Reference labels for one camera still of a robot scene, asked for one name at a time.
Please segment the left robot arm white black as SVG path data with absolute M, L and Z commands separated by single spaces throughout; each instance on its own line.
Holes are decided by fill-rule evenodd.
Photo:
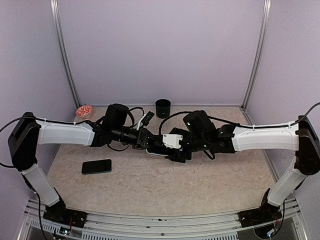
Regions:
M 17 124 L 8 138 L 13 168 L 21 172 L 30 188 L 50 208 L 50 214 L 57 221 L 66 222 L 70 218 L 70 211 L 38 165 L 37 147 L 69 144 L 98 148 L 109 146 L 113 141 L 126 146 L 139 145 L 140 131 L 153 116 L 154 113 L 149 111 L 142 115 L 138 123 L 126 126 L 127 117 L 133 118 L 131 109 L 118 103 L 109 105 L 105 115 L 95 122 L 60 122 L 38 118 L 32 112 L 25 112 L 15 120 Z

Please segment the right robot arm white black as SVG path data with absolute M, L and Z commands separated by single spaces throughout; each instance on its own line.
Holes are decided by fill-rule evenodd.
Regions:
M 256 218 L 266 222 L 285 199 L 309 176 L 320 171 L 320 140 L 306 116 L 296 121 L 270 125 L 242 125 L 226 121 L 217 128 L 203 110 L 189 112 L 183 122 L 186 133 L 165 133 L 162 144 L 176 151 L 209 151 L 234 154 L 249 150 L 288 150 L 293 160 L 264 195 Z

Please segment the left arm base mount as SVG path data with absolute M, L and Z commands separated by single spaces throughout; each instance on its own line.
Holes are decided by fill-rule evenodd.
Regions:
M 84 211 L 66 208 L 61 214 L 45 210 L 43 218 L 69 227 L 84 228 L 88 214 Z

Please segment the black phone bottom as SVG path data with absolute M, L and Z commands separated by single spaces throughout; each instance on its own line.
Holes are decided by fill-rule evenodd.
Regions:
M 112 171 L 112 160 L 101 159 L 85 161 L 82 163 L 81 173 L 83 175 L 109 173 Z

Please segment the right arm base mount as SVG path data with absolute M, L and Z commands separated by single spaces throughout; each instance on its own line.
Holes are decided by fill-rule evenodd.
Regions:
M 271 212 L 270 210 L 260 210 L 258 208 L 241 211 L 238 213 L 240 224 L 242 228 L 260 225 L 275 221 L 282 218 L 282 213 L 277 210 Z

